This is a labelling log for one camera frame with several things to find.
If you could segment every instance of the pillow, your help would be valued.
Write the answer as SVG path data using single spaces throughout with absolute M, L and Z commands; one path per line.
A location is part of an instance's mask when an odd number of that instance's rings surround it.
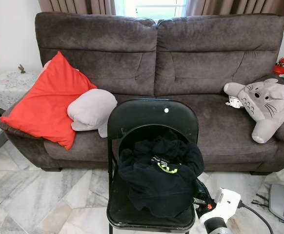
M 101 137 L 107 137 L 107 121 L 117 101 L 110 92 L 91 89 L 73 101 L 67 108 L 75 131 L 99 130 Z
M 34 86 L 0 120 L 34 137 L 43 137 L 71 148 L 76 132 L 67 115 L 68 105 L 86 91 L 96 88 L 58 52 L 38 77 Z
M 227 83 L 226 94 L 238 97 L 249 115 L 256 121 L 252 138 L 267 142 L 284 122 L 284 85 L 277 79 L 267 79 L 249 85 Z

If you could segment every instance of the chair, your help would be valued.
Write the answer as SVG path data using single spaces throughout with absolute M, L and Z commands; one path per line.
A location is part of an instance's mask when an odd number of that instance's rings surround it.
M 117 106 L 108 120 L 109 233 L 126 230 L 189 233 L 195 221 L 193 206 L 174 218 L 161 218 L 147 209 L 138 211 L 127 197 L 128 186 L 118 174 L 122 149 L 139 140 L 151 139 L 170 128 L 184 142 L 197 142 L 196 115 L 186 105 L 166 99 L 135 99 Z

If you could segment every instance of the lace tablecloth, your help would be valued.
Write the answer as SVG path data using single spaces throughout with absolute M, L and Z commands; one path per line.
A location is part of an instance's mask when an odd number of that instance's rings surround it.
M 0 108 L 13 106 L 34 85 L 39 72 L 5 72 L 0 75 Z

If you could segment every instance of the brown curtain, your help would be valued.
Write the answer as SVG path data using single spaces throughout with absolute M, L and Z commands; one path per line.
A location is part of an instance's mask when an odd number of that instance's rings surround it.
M 272 13 L 284 16 L 284 0 L 188 0 L 186 16 Z
M 39 0 L 42 11 L 115 15 L 114 0 Z

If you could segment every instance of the gray sofa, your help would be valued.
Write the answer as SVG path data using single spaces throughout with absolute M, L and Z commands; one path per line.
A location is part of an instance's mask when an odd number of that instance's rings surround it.
M 223 92 L 227 82 L 249 84 L 274 76 L 283 17 L 199 16 L 156 24 L 151 19 L 39 13 L 35 26 L 43 65 L 61 51 L 118 103 L 150 97 L 190 106 L 199 120 L 198 146 L 206 171 L 264 174 L 284 168 L 284 124 L 267 143 L 254 142 L 255 121 L 245 110 L 225 105 Z M 107 139 L 98 131 L 77 132 L 67 151 L 4 123 L 0 127 L 44 170 L 107 166 Z

